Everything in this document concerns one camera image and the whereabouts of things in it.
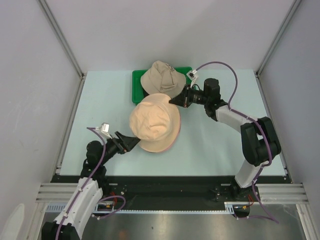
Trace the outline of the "beige smile bucket hat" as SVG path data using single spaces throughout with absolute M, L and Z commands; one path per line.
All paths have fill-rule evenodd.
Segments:
M 142 75 L 140 83 L 149 95 L 162 93 L 174 98 L 183 90 L 186 77 L 168 63 L 157 60 Z

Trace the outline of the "peach embroidered bucket hat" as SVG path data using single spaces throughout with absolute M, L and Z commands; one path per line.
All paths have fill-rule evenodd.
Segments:
M 181 129 L 181 115 L 170 97 L 155 93 L 145 97 L 131 112 L 129 127 L 139 146 L 150 153 L 161 153 L 172 147 Z

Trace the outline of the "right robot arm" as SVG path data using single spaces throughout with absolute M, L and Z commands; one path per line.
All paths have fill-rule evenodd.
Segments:
M 203 105 L 206 115 L 216 122 L 228 125 L 240 133 L 244 162 L 235 175 L 236 185 L 230 188 L 231 196 L 242 201 L 249 194 L 262 169 L 271 165 L 281 153 L 281 145 L 272 120 L 269 117 L 254 119 L 231 107 L 221 99 L 219 81 L 208 78 L 203 89 L 186 84 L 181 93 L 169 103 L 183 108 L 191 104 Z

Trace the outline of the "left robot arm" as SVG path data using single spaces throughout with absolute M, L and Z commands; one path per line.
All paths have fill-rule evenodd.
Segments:
M 90 219 L 107 218 L 122 210 L 127 201 L 122 194 L 112 194 L 107 185 L 106 167 L 116 154 L 130 152 L 139 142 L 116 131 L 115 136 L 104 139 L 94 127 L 89 128 L 100 140 L 86 146 L 86 158 L 76 189 L 64 209 L 52 222 L 45 222 L 41 229 L 43 240 L 80 240 Z

